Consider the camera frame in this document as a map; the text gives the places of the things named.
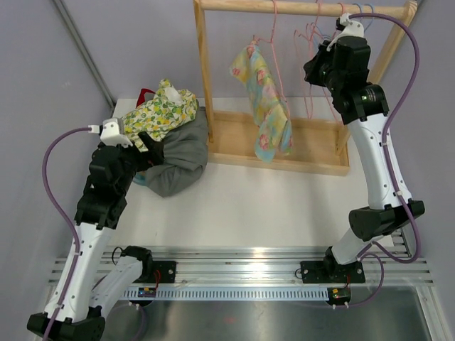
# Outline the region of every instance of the red fabric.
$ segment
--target red fabric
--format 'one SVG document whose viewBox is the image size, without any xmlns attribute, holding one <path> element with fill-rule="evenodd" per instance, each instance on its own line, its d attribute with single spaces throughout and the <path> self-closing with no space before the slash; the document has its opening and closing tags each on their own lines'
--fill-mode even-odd
<svg viewBox="0 0 455 341">
<path fill-rule="evenodd" d="M 139 98 L 137 99 L 136 108 L 145 102 L 145 94 L 148 94 L 148 93 L 154 94 L 155 91 L 149 90 L 149 89 L 141 89 L 141 94 L 139 95 Z"/>
</svg>

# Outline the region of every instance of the gray wall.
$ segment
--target gray wall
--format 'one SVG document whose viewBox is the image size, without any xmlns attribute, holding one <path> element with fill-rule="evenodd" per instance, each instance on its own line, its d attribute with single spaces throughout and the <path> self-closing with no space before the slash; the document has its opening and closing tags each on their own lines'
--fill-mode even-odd
<svg viewBox="0 0 455 341">
<path fill-rule="evenodd" d="M 423 255 L 428 259 L 452 328 L 455 326 L 455 182 L 452 178 L 455 174 L 455 47 L 447 32 L 451 30 L 454 12 L 452 0 L 427 0 L 419 9 L 412 31 L 419 42 L 420 70 L 392 125 L 396 153 L 408 187 L 416 199 L 425 202 L 427 212 L 418 219 Z M 390 107 L 401 96 L 413 63 L 412 46 L 405 41 L 383 82 Z"/>
<path fill-rule="evenodd" d="M 49 0 L 2 1 L 0 46 L 0 338 L 29 340 L 28 316 L 40 311 L 52 263 L 70 241 L 43 189 L 43 154 L 109 110 Z M 51 156 L 50 184 L 70 216 L 96 144 L 81 133 Z"/>
<path fill-rule="evenodd" d="M 192 0 L 65 0 L 103 78 L 115 97 L 136 97 L 141 87 L 156 88 L 168 77 L 177 88 L 203 97 Z M 338 0 L 324 3 L 337 3 Z M 374 0 L 374 5 L 401 6 L 405 0 Z M 235 56 L 253 34 L 270 37 L 273 15 L 207 12 L 208 41 L 214 97 L 245 97 L 244 87 L 229 75 Z M 314 17 L 279 16 L 276 49 L 287 96 L 302 96 L 294 30 L 305 31 Z M 321 18 L 332 34 L 333 18 Z M 390 24 L 374 22 L 368 31 L 372 46 L 382 46 Z M 304 55 L 308 48 L 300 38 Z M 271 48 L 260 44 L 274 72 Z M 374 49 L 372 61 L 379 48 Z"/>
</svg>

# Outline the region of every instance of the perforated metal strip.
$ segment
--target perforated metal strip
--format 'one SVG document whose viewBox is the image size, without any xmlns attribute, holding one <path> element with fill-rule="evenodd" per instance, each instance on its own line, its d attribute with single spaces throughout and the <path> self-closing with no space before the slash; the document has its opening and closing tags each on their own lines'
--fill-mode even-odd
<svg viewBox="0 0 455 341">
<path fill-rule="evenodd" d="M 213 288 L 161 287 L 155 298 L 140 297 L 139 287 L 130 286 L 121 300 L 134 301 L 327 301 L 326 288 Z"/>
</svg>

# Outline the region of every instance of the pile of clothes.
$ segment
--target pile of clothes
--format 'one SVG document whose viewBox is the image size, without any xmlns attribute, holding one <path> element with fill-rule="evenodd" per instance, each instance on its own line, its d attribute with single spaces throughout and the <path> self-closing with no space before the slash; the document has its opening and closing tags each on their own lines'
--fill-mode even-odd
<svg viewBox="0 0 455 341">
<path fill-rule="evenodd" d="M 164 144 L 164 163 L 136 175 L 135 183 L 168 197 L 202 176 L 208 162 L 208 123 L 205 107 L 199 107 L 193 93 L 162 80 L 156 93 L 143 89 L 136 109 L 122 119 L 125 134 L 140 151 L 147 151 L 138 136 L 143 131 Z"/>
</svg>

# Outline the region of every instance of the black wire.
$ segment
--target black wire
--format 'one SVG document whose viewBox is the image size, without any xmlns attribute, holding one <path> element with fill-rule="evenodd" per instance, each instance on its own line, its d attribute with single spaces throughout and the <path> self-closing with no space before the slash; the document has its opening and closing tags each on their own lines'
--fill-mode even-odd
<svg viewBox="0 0 455 341">
<path fill-rule="evenodd" d="M 115 260 L 114 260 L 114 254 L 115 254 L 115 252 L 116 252 L 117 249 L 121 249 L 122 252 L 123 252 L 123 249 L 122 249 L 121 247 L 116 247 L 116 248 L 114 249 L 114 251 L 112 252 L 112 255 L 111 255 L 112 263 L 114 263 L 114 265 L 117 265 L 117 263 L 115 263 Z"/>
<path fill-rule="evenodd" d="M 300 270 L 300 274 L 301 274 L 301 269 L 298 268 L 298 269 L 294 272 L 294 276 L 297 277 L 298 279 L 302 279 L 302 277 L 298 277 L 298 276 L 297 276 L 297 271 L 298 271 L 298 270 Z"/>
</svg>

